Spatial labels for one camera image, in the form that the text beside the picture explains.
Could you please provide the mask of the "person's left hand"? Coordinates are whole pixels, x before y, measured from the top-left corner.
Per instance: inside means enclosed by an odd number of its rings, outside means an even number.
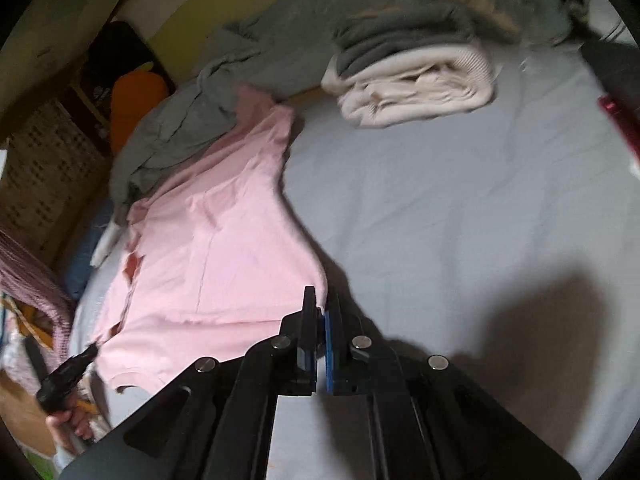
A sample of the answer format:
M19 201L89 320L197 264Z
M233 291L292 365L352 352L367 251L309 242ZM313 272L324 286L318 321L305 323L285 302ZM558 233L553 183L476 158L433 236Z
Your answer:
M64 410L46 417L46 425L59 448L78 455L82 452L82 445L94 438L91 414L78 403L77 393L71 393L65 402Z

